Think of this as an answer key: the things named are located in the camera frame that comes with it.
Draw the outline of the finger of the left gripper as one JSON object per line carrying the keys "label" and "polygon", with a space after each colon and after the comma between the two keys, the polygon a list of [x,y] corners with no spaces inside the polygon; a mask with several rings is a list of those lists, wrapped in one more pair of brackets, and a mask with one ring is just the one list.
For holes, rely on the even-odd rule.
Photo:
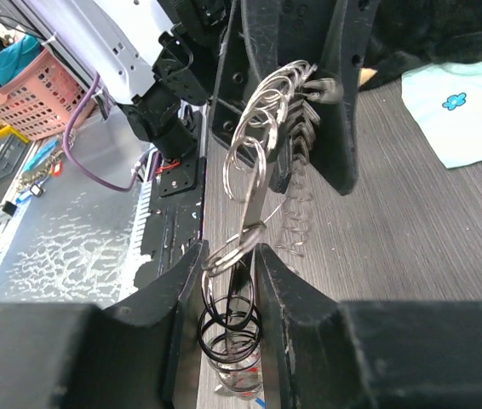
{"label": "finger of the left gripper", "polygon": [[289,61],[291,1],[231,1],[219,41],[210,132],[229,148],[241,114],[260,81]]}
{"label": "finger of the left gripper", "polygon": [[355,108],[359,70],[378,8],[377,1],[337,1],[332,14],[318,78],[334,78],[342,89],[334,104],[318,104],[317,171],[342,196],[358,179]]}

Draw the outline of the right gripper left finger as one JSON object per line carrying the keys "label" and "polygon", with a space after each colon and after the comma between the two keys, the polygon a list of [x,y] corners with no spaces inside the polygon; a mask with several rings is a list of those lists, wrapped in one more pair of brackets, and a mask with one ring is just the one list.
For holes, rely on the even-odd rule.
{"label": "right gripper left finger", "polygon": [[0,302],[0,408],[194,408],[208,252],[109,308]]}

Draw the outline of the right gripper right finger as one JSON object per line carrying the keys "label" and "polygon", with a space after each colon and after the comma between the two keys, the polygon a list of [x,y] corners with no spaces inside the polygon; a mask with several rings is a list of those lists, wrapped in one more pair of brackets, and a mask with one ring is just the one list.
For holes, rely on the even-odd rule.
{"label": "right gripper right finger", "polygon": [[270,408],[482,408],[482,302],[336,302],[255,248]]}

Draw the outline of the blue key tag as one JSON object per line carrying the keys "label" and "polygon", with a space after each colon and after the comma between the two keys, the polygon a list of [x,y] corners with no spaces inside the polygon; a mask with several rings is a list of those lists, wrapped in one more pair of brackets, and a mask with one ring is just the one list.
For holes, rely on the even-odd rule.
{"label": "blue key tag", "polygon": [[265,401],[264,401],[263,399],[261,399],[261,398],[256,398],[256,399],[255,399],[255,403],[256,403],[257,405],[259,405],[261,408],[265,408],[265,407],[266,407]]}

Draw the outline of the large keyring with small rings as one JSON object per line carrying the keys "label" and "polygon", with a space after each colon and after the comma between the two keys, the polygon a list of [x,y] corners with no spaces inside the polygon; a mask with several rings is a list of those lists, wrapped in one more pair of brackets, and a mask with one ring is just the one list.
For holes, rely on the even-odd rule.
{"label": "large keyring with small rings", "polygon": [[260,81],[241,114],[222,167],[226,195],[244,209],[238,232],[203,265],[198,342],[219,380],[219,394],[235,396],[221,383],[228,373],[261,367],[254,248],[267,230],[262,209],[283,147],[291,150],[293,178],[277,208],[286,230],[278,248],[299,256],[311,227],[307,204],[313,196],[301,180],[320,123],[312,104],[334,104],[342,96],[335,79],[315,79],[316,71],[316,65],[295,60]]}

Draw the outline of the red key tags bunch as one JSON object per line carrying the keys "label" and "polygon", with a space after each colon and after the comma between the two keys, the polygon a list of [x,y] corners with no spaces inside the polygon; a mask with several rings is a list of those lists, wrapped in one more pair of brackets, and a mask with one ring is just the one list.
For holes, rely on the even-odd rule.
{"label": "red key tags bunch", "polygon": [[221,383],[223,387],[238,398],[254,399],[263,388],[263,378],[259,364],[249,369],[234,370],[225,375]]}

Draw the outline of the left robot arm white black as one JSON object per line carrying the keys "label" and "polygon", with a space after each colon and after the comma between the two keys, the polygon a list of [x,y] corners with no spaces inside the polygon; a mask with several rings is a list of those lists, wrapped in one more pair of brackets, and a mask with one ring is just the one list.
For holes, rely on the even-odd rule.
{"label": "left robot arm white black", "polygon": [[375,1],[18,1],[74,72],[100,77],[144,141],[171,146],[172,102],[209,105],[229,147],[256,85],[297,60],[333,78],[342,98],[320,116],[310,161],[340,194],[357,181],[354,108]]}

